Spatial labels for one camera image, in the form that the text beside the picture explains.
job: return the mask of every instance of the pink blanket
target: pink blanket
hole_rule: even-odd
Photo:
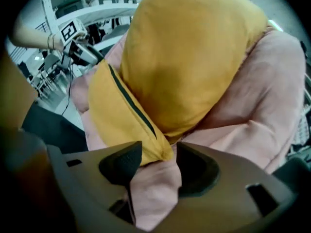
[[[126,35],[106,60],[120,67]],[[72,100],[81,114],[89,150],[105,148],[88,111],[94,67],[74,80]],[[273,172],[288,151],[304,98],[305,59],[299,41],[270,31],[248,53],[230,87],[183,141],[243,156]],[[176,205],[181,176],[175,159],[141,167],[131,181],[136,226],[152,230]]]

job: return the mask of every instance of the fluorescent light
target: fluorescent light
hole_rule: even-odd
[[[275,27],[277,30],[283,32],[283,29],[282,29],[280,26],[278,26],[278,25],[276,24],[276,22],[274,22],[273,20],[269,20],[269,22],[270,22],[270,23],[272,24],[272,26]]]

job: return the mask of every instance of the pillow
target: pillow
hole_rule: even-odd
[[[221,98],[267,23],[248,0],[142,0],[121,78],[173,143]]]
[[[142,141],[141,166],[172,159],[173,150],[163,133],[106,61],[99,63],[90,82],[88,103],[99,136],[109,147]]]

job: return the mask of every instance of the dark green zipper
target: dark green zipper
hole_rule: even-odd
[[[152,133],[155,135],[155,138],[156,138],[156,133],[155,133],[155,130],[152,127],[151,123],[148,121],[148,119],[145,117],[145,115],[140,111],[140,109],[137,108],[137,106],[134,104],[134,102],[131,99],[130,95],[128,95],[128,93],[126,92],[126,90],[123,88],[123,86],[121,85],[120,81],[116,77],[116,75],[115,75],[111,65],[109,65],[109,68],[110,68],[111,75],[112,75],[114,81],[117,84],[117,87],[122,92],[123,96],[125,97],[125,99],[129,103],[129,105],[133,108],[133,110],[137,113],[137,115],[144,121],[144,123],[148,126],[148,128],[152,131]]]

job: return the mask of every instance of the floor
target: floor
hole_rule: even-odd
[[[79,76],[81,75],[81,73],[75,72],[75,75]],[[81,130],[84,130],[78,111],[76,110],[72,101],[68,99],[68,94],[66,92],[67,87],[69,86],[68,81],[62,75],[59,75],[59,77],[55,81],[58,88],[53,88],[52,90],[49,90],[46,87],[44,89],[44,93],[47,95],[47,99],[38,98],[37,102],[39,106],[49,111],[52,111],[59,115],[63,113],[64,118],[66,118],[72,124],[76,125]]]

